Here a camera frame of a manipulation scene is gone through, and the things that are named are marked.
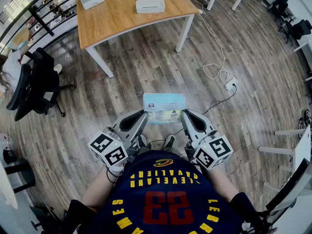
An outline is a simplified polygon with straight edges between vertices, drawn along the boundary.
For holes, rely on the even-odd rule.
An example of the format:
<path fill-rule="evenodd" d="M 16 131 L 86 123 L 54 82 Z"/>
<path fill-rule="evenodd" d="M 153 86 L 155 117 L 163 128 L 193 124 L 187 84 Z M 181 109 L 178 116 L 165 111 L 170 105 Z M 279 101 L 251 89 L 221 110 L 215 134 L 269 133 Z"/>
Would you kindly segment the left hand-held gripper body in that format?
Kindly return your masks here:
<path fill-rule="evenodd" d="M 106 127 L 91 138 L 88 148 L 98 160 L 113 167 L 137 155 L 138 137 L 129 141 L 126 139 L 126 132 L 117 132 L 112 127 Z"/>

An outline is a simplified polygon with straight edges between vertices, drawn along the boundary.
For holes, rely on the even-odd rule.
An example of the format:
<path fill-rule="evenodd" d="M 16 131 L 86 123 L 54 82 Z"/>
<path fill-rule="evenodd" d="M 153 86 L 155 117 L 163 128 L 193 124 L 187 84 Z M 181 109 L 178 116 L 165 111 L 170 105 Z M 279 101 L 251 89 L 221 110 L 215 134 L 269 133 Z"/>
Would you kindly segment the wooden table with white legs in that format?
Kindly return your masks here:
<path fill-rule="evenodd" d="M 194 16 L 199 10 L 189 0 L 164 0 L 163 13 L 138 14 L 137 0 L 105 0 L 85 10 L 77 0 L 78 35 L 80 48 L 85 49 L 104 73 L 112 78 L 113 72 L 95 49 L 95 46 L 109 39 L 151 24 L 184 18 L 175 50 L 180 52 Z"/>

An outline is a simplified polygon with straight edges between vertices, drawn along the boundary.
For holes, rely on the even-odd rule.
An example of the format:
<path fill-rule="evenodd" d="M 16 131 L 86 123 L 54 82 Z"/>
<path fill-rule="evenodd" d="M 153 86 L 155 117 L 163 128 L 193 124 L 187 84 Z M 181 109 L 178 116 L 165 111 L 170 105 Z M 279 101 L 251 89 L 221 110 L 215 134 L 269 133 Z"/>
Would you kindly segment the person's black sleeve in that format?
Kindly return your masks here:
<path fill-rule="evenodd" d="M 87 227 L 91 224 L 96 213 L 78 200 L 71 200 L 64 217 L 62 234 L 87 234 Z"/>
<path fill-rule="evenodd" d="M 268 234 L 270 224 L 255 210 L 245 193 L 236 194 L 230 206 L 243 219 L 240 234 Z"/>

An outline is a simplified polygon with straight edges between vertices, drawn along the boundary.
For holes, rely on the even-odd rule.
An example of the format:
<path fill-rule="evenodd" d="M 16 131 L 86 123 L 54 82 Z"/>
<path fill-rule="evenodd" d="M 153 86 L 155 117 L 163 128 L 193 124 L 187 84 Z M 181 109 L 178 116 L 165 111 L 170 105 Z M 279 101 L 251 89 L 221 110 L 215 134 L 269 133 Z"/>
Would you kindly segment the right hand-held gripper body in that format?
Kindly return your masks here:
<path fill-rule="evenodd" d="M 234 152 L 226 136 L 218 130 L 212 130 L 204 137 L 191 141 L 185 151 L 189 161 L 196 161 L 206 170 L 224 163 Z"/>

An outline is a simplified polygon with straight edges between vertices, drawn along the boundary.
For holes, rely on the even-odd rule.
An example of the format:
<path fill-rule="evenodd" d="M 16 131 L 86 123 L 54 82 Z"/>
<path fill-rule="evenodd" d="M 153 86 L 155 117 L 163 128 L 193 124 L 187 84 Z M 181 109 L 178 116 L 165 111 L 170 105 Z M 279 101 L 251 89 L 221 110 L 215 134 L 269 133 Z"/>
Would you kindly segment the black chairs group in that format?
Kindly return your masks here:
<path fill-rule="evenodd" d="M 282 32 L 285 35 L 286 44 L 290 42 L 291 46 L 293 46 L 293 39 L 300 40 L 303 36 L 312 33 L 312 25 L 308 20 L 304 19 L 291 24 L 291 22 L 294 22 L 294 16 L 287 14 L 287 9 L 288 0 L 274 0 L 267 11 L 274 15 L 274 21 L 279 20 L 281 22 L 278 32 Z"/>

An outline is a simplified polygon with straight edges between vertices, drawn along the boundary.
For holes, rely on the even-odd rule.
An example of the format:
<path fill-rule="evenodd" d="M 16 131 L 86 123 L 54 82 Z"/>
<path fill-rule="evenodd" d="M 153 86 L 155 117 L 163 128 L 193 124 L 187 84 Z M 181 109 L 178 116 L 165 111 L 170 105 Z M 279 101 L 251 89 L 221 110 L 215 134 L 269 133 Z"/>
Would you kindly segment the black wristband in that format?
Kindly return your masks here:
<path fill-rule="evenodd" d="M 107 172 L 106 172 L 106 175 L 107 175 L 107 179 L 109 180 L 109 182 L 115 184 L 119 175 L 116 175 L 114 171 L 110 171 L 108 168 L 107 168 Z"/>

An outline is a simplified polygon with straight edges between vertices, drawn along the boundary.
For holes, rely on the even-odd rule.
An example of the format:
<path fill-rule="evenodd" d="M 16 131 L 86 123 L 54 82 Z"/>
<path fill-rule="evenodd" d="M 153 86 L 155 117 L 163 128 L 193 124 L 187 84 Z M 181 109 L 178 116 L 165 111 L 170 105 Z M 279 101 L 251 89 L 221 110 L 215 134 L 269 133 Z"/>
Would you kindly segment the person's olive trousers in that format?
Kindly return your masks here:
<path fill-rule="evenodd" d="M 164 147 L 162 150 L 162 152 L 169 152 L 172 154 L 176 154 L 178 155 L 180 158 L 185 159 L 186 161 L 188 161 L 188 157 L 185 151 L 181 152 L 178 149 L 176 149 L 175 147 Z M 151 150 L 147 147 L 142 147 L 139 149 L 137 155 L 143 154 L 143 153 L 150 153 L 150 152 L 154 152 L 154 150 Z"/>

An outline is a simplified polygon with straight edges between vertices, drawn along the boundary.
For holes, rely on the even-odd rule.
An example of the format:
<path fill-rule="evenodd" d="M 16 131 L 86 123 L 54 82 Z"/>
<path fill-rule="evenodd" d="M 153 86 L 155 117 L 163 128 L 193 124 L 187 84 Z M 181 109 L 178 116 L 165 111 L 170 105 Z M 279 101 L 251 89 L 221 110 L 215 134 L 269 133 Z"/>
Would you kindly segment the black monitor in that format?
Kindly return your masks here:
<path fill-rule="evenodd" d="M 266 205 L 269 214 L 291 206 L 298 196 L 312 195 L 312 163 L 305 158 L 282 187 L 277 195 Z"/>

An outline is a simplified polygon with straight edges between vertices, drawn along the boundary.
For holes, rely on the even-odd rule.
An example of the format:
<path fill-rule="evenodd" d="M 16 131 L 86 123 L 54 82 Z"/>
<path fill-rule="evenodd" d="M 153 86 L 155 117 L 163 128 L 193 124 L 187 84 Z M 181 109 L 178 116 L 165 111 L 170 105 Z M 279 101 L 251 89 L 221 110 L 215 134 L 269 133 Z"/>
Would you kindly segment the white tissue box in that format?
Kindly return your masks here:
<path fill-rule="evenodd" d="M 136 12 L 138 14 L 164 13 L 164 0 L 137 0 Z"/>

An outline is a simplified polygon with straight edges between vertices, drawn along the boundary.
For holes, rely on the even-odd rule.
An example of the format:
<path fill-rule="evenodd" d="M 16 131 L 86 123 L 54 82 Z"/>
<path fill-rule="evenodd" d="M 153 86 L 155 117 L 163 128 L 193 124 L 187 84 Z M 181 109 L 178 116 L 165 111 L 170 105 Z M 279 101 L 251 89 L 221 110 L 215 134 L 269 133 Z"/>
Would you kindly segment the person's black right sleeve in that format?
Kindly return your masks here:
<path fill-rule="evenodd" d="M 245 193 L 236 194 L 230 206 L 243 219 L 240 234 L 268 234 L 270 224 L 255 210 Z"/>

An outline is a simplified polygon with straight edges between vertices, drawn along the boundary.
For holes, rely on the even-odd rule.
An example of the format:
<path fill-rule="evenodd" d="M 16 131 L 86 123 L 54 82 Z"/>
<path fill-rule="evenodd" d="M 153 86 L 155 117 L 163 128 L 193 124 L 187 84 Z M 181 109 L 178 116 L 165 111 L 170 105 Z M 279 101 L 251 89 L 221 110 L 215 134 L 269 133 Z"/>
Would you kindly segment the light blue tissue pack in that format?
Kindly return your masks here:
<path fill-rule="evenodd" d="M 186 98 L 183 94 L 148 93 L 143 95 L 143 106 L 148 113 L 148 124 L 180 123 Z"/>

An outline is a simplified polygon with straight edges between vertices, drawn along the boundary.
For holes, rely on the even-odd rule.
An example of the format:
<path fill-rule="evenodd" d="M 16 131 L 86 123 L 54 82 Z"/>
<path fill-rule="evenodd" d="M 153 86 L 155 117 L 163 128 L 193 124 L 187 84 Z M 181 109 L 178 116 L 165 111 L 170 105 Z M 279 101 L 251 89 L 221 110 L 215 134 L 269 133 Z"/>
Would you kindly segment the person's black left sleeve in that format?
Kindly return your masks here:
<path fill-rule="evenodd" d="M 96 213 L 78 200 L 71 200 L 64 217 L 62 234 L 87 234 L 87 227 L 91 224 Z"/>

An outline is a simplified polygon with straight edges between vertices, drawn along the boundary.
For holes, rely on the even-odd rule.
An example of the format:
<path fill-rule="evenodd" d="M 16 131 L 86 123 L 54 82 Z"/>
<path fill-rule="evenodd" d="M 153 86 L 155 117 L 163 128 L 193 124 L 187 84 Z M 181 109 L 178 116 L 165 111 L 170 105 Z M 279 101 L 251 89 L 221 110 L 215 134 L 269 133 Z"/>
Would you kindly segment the white counter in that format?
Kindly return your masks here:
<path fill-rule="evenodd" d="M 9 175 L 15 173 L 16 172 L 7 173 L 5 167 L 3 166 L 3 163 L 0 160 L 0 192 L 4 195 L 6 204 L 12 206 L 14 209 L 17 209 L 17 199 L 10 179 L 8 177 Z"/>

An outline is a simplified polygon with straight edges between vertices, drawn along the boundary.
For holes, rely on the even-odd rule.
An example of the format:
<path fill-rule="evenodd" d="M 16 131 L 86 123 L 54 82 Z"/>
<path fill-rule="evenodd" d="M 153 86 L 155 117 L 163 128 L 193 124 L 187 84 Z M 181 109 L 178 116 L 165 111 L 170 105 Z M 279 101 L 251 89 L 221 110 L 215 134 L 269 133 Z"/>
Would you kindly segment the round wooden table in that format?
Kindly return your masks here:
<path fill-rule="evenodd" d="M 12 48 L 17 49 L 18 46 L 23 43 L 27 45 L 31 36 L 32 36 L 32 31 L 30 31 L 28 28 L 22 29 L 13 37 Z"/>

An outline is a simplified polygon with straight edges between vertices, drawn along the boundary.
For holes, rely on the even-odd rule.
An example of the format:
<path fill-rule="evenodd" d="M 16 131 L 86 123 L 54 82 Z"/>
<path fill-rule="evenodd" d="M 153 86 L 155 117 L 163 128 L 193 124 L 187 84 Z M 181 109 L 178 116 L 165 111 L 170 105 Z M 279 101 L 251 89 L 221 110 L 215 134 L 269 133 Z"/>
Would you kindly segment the person's left forearm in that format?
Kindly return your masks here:
<path fill-rule="evenodd" d="M 109 168 L 116 175 L 121 175 L 124 170 L 123 166 L 113 166 Z M 107 179 L 107 167 L 104 166 L 94 181 L 89 185 L 82 197 L 82 204 L 94 212 L 98 212 L 108 199 L 114 184 Z"/>

